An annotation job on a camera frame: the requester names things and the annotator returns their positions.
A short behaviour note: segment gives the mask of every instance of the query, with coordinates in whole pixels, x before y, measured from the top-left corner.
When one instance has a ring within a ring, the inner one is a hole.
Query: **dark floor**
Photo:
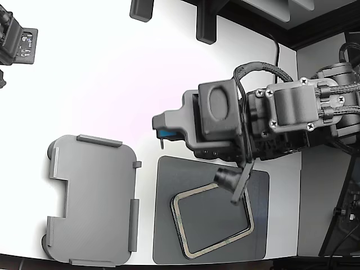
[[[0,255],[0,270],[18,270],[22,258],[14,257],[14,256],[7,256],[7,255]],[[178,265],[172,266],[172,268],[176,270],[202,270],[202,269],[209,269],[209,270],[269,270],[272,266],[271,261],[261,261],[261,262],[249,262],[249,263],[228,263],[228,264],[212,264],[212,265]],[[168,269],[169,266],[129,266],[123,265],[121,269],[139,269],[142,268],[144,270],[152,270],[152,269]],[[38,259],[25,259],[24,264],[22,265],[22,270],[102,270],[102,268],[95,268],[95,267],[79,267],[79,266],[71,266],[65,263],[58,263],[50,260],[38,260]]]

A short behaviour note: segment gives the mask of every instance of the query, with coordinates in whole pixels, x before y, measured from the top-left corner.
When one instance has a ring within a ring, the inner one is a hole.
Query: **screw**
[[[268,89],[268,90],[266,90],[265,94],[267,97],[272,97],[274,95],[274,92],[272,92],[272,90]]]
[[[314,128],[315,128],[315,126],[314,126],[313,123],[308,123],[307,126],[306,126],[306,128],[307,128],[308,131],[313,131]]]
[[[255,95],[256,95],[257,97],[262,97],[262,96],[264,96],[264,91],[263,91],[262,89],[257,89],[257,90],[255,91]]]
[[[268,136],[269,136],[269,134],[266,131],[262,131],[261,137],[267,138]]]
[[[343,97],[343,96],[340,96],[338,99],[337,99],[338,101],[339,101],[339,103],[344,103],[345,102],[345,97]]]
[[[269,125],[271,128],[275,128],[275,127],[277,127],[277,122],[275,120],[270,120]]]
[[[305,85],[305,84],[308,83],[308,78],[302,77],[302,78],[300,79],[300,82],[301,82],[302,85]]]

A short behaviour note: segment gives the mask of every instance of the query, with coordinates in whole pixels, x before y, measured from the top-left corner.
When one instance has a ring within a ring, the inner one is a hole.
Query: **robotic arm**
[[[245,94],[240,80],[252,71],[270,72],[283,83]],[[256,158],[275,159],[322,144],[359,153],[341,141],[360,132],[358,91],[360,79],[349,62],[295,82],[276,66],[251,62],[237,67],[230,80],[186,91],[183,106],[153,117],[152,126],[161,145],[184,140],[197,158],[236,162],[242,173],[220,169],[214,181],[230,190],[231,202],[238,204]]]
[[[23,28],[12,12],[0,5],[0,65],[33,64],[38,31]],[[5,86],[0,70],[0,88]]]

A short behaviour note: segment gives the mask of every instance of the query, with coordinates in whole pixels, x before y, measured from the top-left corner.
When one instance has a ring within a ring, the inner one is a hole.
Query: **metal plate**
[[[175,226],[176,226],[176,229],[178,232],[179,240],[182,245],[182,250],[184,252],[184,255],[188,259],[195,259],[195,258],[197,258],[201,255],[204,255],[208,252],[211,252],[215,249],[219,249],[222,246],[230,244],[236,240],[239,240],[239,239],[251,234],[252,231],[254,230],[254,218],[253,218],[253,213],[251,211],[248,190],[246,189],[245,194],[244,194],[245,200],[243,199],[242,201],[244,203],[244,208],[246,210],[245,212],[247,213],[247,221],[248,221],[249,226],[246,229],[242,230],[241,232],[238,232],[228,238],[225,238],[224,240],[222,240],[212,246],[208,246],[208,247],[206,247],[202,250],[196,251],[194,253],[190,252],[188,244],[187,244],[187,240],[186,240],[185,229],[184,229],[184,226],[182,223],[181,211],[179,208],[179,200],[182,200],[184,198],[187,198],[187,197],[195,195],[195,194],[199,194],[201,192],[212,190],[214,188],[218,188],[218,185],[215,183],[211,183],[211,184],[208,184],[203,187],[195,188],[193,190],[181,192],[181,193],[177,194],[171,201],[171,209],[172,209],[172,213],[173,213],[173,217],[174,217],[174,221],[175,221]]]

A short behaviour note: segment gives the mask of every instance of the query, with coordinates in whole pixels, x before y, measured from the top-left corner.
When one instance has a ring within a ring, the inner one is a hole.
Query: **black clamp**
[[[320,89],[320,98],[327,99],[331,96],[331,89],[330,86],[327,85],[325,82],[320,82],[317,84],[318,88]]]
[[[323,122],[331,123],[334,117],[334,109],[330,106],[326,106],[322,108],[324,110]]]

